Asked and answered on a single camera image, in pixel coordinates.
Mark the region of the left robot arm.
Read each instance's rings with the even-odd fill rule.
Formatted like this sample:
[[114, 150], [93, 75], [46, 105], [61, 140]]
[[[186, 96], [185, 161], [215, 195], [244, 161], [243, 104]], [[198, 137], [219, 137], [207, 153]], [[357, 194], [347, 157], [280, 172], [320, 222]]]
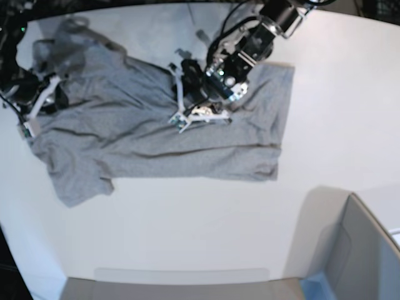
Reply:
[[179, 67], [170, 65], [174, 75], [177, 111], [169, 123], [180, 132], [192, 123], [230, 121], [227, 110], [248, 91], [248, 74], [272, 53], [277, 37], [289, 39], [318, 7], [330, 1], [266, 1], [253, 16], [226, 29], [209, 45], [205, 66], [191, 58]]

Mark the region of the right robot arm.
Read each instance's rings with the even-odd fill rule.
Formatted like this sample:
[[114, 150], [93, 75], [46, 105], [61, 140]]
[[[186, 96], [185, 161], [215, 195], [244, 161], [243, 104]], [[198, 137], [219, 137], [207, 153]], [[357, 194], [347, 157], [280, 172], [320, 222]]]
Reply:
[[36, 6], [36, 1], [1, 1], [1, 106], [11, 109], [19, 124], [30, 114], [54, 114], [69, 106], [56, 73], [47, 70], [47, 61], [33, 69], [17, 62], [18, 45]]

